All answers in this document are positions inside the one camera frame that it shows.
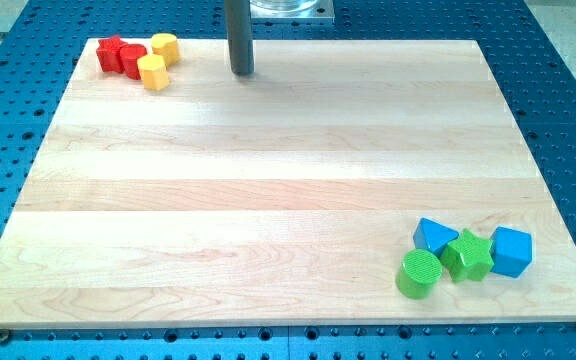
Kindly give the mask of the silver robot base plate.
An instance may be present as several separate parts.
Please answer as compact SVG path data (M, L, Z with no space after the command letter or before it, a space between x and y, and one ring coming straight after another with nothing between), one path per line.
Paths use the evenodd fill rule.
M256 23L333 24L333 0L250 0Z

